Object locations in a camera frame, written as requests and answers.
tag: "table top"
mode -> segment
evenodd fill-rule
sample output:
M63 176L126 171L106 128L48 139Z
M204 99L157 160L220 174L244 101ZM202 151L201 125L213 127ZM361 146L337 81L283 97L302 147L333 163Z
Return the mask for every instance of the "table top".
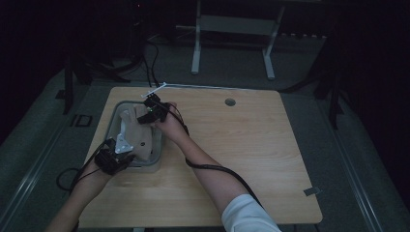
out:
M103 142L115 105L143 101L149 88L115 87L102 113L87 159ZM318 223L311 188L280 95L275 91L163 88L162 102L177 102L190 136L222 165L241 175L278 224ZM228 106L226 99L236 104ZM81 227L219 226L220 215L168 139L155 173L118 173L84 210Z

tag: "small black object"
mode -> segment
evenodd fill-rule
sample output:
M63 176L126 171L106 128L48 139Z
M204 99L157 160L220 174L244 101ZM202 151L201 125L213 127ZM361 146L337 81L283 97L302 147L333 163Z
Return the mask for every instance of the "small black object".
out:
M144 104L148 108L148 113L136 119L139 124L154 123L158 119L161 122L165 121L169 111L169 103L162 103L156 94L151 94L144 101Z
M94 162L96 165L106 174L115 175L115 173L126 169L130 163L133 161L135 156L125 156L122 159L118 158L115 154L115 140L112 138L107 139L104 142L108 148L101 148Z

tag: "hand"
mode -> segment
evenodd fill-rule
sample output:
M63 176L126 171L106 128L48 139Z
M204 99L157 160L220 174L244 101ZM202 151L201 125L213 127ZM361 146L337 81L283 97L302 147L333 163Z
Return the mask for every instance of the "hand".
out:
M94 160L91 160L82 172L81 177L84 177L85 175L98 169L99 167L94 163ZM106 183L108 183L111 178L111 175L108 175L101 170L85 176L75 185L72 192L72 197L75 197L84 204L88 204L91 200L98 196L100 192L102 192Z
M178 115L175 113L175 108L177 106L176 102L169 102L171 105L169 106L169 111L171 111L174 115ZM168 113L166 115L165 121L162 123L157 121L155 126L160 129L166 137L178 143L181 139L188 137L187 133L185 132L184 128L182 127L181 123L171 114Z

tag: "white sleeve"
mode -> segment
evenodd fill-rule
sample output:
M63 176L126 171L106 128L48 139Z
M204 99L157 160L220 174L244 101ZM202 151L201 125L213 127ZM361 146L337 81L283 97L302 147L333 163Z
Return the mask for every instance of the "white sleeve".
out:
M226 232L279 232L277 224L249 194L233 199L222 213Z

